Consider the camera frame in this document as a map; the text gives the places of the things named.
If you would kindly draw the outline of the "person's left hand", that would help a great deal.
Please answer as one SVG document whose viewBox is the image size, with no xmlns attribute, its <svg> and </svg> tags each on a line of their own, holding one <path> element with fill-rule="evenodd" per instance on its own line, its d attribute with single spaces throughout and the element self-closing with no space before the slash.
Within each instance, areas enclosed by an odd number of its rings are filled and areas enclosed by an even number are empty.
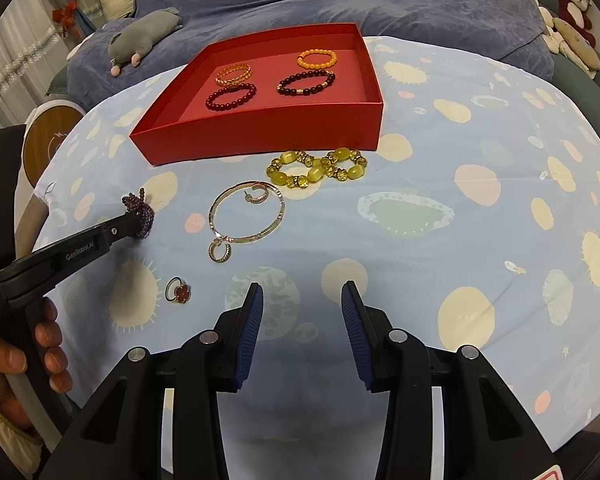
<svg viewBox="0 0 600 480">
<path fill-rule="evenodd" d="M 50 388 L 56 393 L 67 393 L 72 389 L 73 382 L 68 371 L 67 356 L 60 348 L 62 333 L 56 322 L 58 312 L 53 301 L 48 298 L 44 299 L 42 306 L 43 321 L 35 327 L 35 339 L 44 350 L 45 367 L 50 373 Z M 24 353 L 0 338 L 0 414 L 23 431 L 28 431 L 32 425 L 10 388 L 7 375 L 23 374 L 27 366 Z"/>
</svg>

